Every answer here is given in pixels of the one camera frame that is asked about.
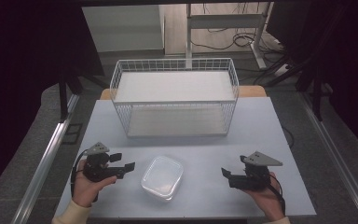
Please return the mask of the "wooden table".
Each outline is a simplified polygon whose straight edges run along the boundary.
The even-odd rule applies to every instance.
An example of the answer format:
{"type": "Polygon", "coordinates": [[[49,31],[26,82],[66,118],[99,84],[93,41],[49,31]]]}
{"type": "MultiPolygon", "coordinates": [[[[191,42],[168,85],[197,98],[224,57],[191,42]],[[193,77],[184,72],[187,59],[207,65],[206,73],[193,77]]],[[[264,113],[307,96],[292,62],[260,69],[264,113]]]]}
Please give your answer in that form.
{"type": "MultiPolygon", "coordinates": [[[[266,97],[266,91],[261,86],[239,86],[239,96],[243,97],[266,97]]],[[[102,91],[101,100],[110,100],[110,90],[102,91]]]]}

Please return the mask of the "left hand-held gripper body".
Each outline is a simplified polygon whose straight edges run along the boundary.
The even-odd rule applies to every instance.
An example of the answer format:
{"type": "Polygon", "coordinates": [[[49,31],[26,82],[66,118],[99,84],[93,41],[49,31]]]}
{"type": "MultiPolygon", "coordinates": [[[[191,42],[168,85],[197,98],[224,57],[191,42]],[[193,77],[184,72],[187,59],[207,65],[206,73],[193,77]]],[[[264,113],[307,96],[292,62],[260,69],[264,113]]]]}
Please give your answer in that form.
{"type": "Polygon", "coordinates": [[[86,164],[84,165],[84,176],[92,181],[99,182],[107,177],[116,176],[122,179],[126,174],[124,167],[109,167],[109,148],[98,142],[85,151],[86,164]]]}

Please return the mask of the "white power strip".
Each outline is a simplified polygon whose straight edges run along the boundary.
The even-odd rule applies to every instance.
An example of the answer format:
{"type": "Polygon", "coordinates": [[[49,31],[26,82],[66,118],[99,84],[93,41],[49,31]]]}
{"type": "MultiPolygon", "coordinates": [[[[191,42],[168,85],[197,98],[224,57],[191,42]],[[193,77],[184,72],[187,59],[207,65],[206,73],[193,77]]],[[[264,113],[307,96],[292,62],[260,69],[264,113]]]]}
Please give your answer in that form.
{"type": "Polygon", "coordinates": [[[284,74],[285,72],[287,72],[290,68],[291,68],[291,66],[289,64],[285,63],[274,73],[274,76],[279,77],[282,74],[284,74]]]}

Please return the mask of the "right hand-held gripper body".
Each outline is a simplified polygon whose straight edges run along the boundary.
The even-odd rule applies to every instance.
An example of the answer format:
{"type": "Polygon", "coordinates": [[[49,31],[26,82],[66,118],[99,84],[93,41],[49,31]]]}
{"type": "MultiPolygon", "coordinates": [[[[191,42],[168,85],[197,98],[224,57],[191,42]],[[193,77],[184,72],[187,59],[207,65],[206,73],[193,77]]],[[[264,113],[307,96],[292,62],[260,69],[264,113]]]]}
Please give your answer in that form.
{"type": "Polygon", "coordinates": [[[246,156],[244,165],[245,175],[232,175],[228,180],[229,186],[235,189],[260,191],[271,183],[269,166],[283,166],[283,163],[256,151],[246,156]]]}

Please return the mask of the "white metal desk frame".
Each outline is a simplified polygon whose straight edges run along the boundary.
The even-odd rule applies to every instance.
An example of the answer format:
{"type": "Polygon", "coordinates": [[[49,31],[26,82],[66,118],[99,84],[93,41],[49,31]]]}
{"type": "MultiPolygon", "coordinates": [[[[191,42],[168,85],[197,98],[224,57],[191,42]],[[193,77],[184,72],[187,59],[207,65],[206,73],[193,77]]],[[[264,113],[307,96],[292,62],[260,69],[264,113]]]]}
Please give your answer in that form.
{"type": "Polygon", "coordinates": [[[260,50],[260,40],[269,15],[271,2],[267,2],[260,13],[254,14],[208,14],[193,15],[192,5],[186,4],[186,58],[192,58],[191,35],[194,29],[238,29],[253,28],[255,37],[250,42],[251,51],[260,70],[266,70],[267,66],[260,50]]]}

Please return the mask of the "clear plastic lidded container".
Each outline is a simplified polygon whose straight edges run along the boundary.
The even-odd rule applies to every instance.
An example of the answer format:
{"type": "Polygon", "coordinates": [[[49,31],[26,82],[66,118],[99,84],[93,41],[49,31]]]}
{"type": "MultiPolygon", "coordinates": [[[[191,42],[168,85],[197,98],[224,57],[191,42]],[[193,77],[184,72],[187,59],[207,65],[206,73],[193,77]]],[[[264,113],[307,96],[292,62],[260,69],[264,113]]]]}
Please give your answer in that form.
{"type": "Polygon", "coordinates": [[[169,202],[175,195],[184,173],[183,165],[166,156],[151,161],[141,179],[146,193],[163,202],[169,202]]]}

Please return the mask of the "person's left hand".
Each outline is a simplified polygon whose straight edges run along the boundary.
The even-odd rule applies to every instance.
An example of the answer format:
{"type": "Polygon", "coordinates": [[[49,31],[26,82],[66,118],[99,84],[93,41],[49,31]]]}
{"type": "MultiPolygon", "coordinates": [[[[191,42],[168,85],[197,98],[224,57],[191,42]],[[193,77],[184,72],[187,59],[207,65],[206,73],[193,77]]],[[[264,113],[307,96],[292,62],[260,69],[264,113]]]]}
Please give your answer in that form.
{"type": "Polygon", "coordinates": [[[84,174],[83,169],[86,164],[85,160],[81,160],[77,166],[75,186],[72,200],[81,207],[91,207],[97,194],[106,186],[115,184],[116,176],[107,177],[99,182],[92,182],[88,180],[84,174]]]}

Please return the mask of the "white wire shelf rack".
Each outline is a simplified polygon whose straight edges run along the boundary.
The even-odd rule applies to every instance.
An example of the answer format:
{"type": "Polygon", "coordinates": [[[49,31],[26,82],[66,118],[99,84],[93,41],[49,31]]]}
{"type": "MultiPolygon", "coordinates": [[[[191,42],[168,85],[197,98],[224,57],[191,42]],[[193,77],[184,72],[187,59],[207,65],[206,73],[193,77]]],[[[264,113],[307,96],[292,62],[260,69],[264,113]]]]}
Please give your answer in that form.
{"type": "Polygon", "coordinates": [[[120,60],[110,98],[128,137],[226,135],[239,80],[230,58],[120,60]]]}

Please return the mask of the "black metal stand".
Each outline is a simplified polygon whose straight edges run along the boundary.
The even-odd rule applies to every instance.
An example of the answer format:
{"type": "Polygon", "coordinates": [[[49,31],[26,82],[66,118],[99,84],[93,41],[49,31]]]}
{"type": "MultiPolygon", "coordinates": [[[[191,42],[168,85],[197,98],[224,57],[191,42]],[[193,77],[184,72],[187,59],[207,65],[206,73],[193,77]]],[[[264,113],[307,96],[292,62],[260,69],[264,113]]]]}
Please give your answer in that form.
{"type": "Polygon", "coordinates": [[[324,96],[322,90],[323,79],[319,72],[318,61],[315,57],[309,57],[304,62],[292,66],[282,75],[275,77],[271,81],[263,84],[263,87],[273,87],[298,73],[300,73],[301,76],[296,82],[296,89],[303,92],[306,91],[309,86],[312,86],[311,111],[317,120],[322,121],[323,117],[321,115],[321,100],[324,96]]]}
{"type": "Polygon", "coordinates": [[[98,85],[103,89],[108,88],[108,84],[93,76],[92,74],[88,74],[79,69],[73,69],[69,72],[61,72],[59,75],[59,97],[60,97],[60,123],[64,123],[69,117],[69,105],[67,99],[66,90],[70,89],[71,93],[74,95],[79,95],[83,91],[83,86],[80,83],[80,78],[83,77],[88,81],[98,85]]]}

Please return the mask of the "black floor frame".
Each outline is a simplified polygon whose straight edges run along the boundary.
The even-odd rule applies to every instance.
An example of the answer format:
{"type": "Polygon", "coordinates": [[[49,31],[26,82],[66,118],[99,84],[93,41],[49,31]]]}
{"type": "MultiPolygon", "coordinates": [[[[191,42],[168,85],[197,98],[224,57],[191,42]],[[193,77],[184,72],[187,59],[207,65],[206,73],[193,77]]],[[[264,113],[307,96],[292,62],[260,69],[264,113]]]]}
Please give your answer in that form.
{"type": "Polygon", "coordinates": [[[70,124],[62,139],[63,145],[76,145],[83,129],[82,123],[70,124]]]}

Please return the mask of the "person's right hand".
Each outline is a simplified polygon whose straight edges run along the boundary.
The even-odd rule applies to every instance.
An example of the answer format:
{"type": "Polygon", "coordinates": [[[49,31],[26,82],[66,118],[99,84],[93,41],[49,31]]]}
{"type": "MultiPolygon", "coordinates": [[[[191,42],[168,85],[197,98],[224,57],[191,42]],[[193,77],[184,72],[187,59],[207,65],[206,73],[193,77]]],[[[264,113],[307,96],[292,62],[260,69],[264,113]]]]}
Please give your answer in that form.
{"type": "Polygon", "coordinates": [[[282,211],[282,206],[278,197],[271,189],[264,189],[262,191],[246,190],[245,193],[247,193],[263,211],[268,220],[267,222],[286,217],[282,211]]]}

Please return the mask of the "black curtain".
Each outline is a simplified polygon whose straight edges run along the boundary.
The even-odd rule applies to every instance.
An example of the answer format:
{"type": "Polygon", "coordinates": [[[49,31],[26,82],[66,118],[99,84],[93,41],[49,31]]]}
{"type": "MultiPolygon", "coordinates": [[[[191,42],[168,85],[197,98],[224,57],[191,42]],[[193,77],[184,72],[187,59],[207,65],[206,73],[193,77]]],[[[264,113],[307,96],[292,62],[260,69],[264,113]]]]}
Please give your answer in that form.
{"type": "Polygon", "coordinates": [[[103,67],[81,6],[67,0],[0,0],[0,175],[28,133],[42,92],[103,67]]]}
{"type": "Polygon", "coordinates": [[[318,72],[332,88],[330,104],[358,138],[358,0],[277,0],[267,31],[302,63],[340,3],[348,7],[318,57],[318,72]]]}

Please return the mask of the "pale blue table mat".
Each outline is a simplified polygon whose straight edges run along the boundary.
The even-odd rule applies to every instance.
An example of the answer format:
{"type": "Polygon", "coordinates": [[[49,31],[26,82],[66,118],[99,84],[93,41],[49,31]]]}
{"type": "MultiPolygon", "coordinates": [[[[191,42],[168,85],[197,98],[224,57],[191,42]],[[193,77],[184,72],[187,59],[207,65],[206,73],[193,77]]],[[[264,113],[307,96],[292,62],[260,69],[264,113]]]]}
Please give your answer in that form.
{"type": "Polygon", "coordinates": [[[82,148],[101,142],[135,168],[104,188],[90,215],[103,219],[229,219],[259,217],[261,210],[244,192],[229,186],[223,170],[242,174],[241,156],[258,151],[281,162],[274,168],[289,216],[315,213],[301,174],[268,97],[240,98],[226,136],[129,138],[113,104],[96,102],[82,148]],[[165,203],[146,193],[141,179],[157,156],[179,161],[184,173],[178,190],[165,203]]]}

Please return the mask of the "grey panel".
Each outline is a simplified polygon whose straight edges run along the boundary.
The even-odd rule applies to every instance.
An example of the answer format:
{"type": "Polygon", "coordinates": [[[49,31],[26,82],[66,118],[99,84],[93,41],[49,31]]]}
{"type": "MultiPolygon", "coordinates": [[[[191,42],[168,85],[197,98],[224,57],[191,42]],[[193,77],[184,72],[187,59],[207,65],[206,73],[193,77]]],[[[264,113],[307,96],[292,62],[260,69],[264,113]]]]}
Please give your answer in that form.
{"type": "Polygon", "coordinates": [[[83,7],[98,52],[163,49],[158,5],[83,7]]]}

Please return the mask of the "aluminium rail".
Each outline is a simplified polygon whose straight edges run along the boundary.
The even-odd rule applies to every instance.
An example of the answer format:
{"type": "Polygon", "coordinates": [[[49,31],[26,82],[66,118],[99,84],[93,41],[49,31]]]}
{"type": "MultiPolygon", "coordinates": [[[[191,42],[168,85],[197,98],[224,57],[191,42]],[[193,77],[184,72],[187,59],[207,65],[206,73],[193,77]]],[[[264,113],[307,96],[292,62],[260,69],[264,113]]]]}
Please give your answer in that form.
{"type": "Polygon", "coordinates": [[[343,160],[334,140],[332,139],[330,133],[326,130],[324,123],[322,121],[319,121],[314,114],[311,108],[311,100],[309,96],[306,93],[300,93],[299,98],[303,107],[307,111],[308,117],[310,118],[310,122],[314,126],[316,133],[319,135],[324,145],[324,148],[326,149],[330,157],[330,160],[336,167],[337,172],[345,188],[350,194],[351,199],[358,210],[358,181],[355,179],[354,175],[350,171],[350,168],[347,163],[343,160]]]}
{"type": "Polygon", "coordinates": [[[31,179],[31,182],[25,191],[21,203],[18,206],[18,209],[12,218],[10,224],[26,224],[29,216],[31,215],[38,195],[46,181],[48,176],[49,169],[51,168],[52,163],[56,157],[58,149],[62,143],[62,139],[66,133],[67,128],[69,127],[70,121],[73,117],[79,96],[72,94],[69,98],[69,102],[66,104],[68,107],[68,115],[63,120],[60,121],[54,132],[51,136],[48,146],[45,149],[45,152],[39,162],[34,176],[31,179]]]}

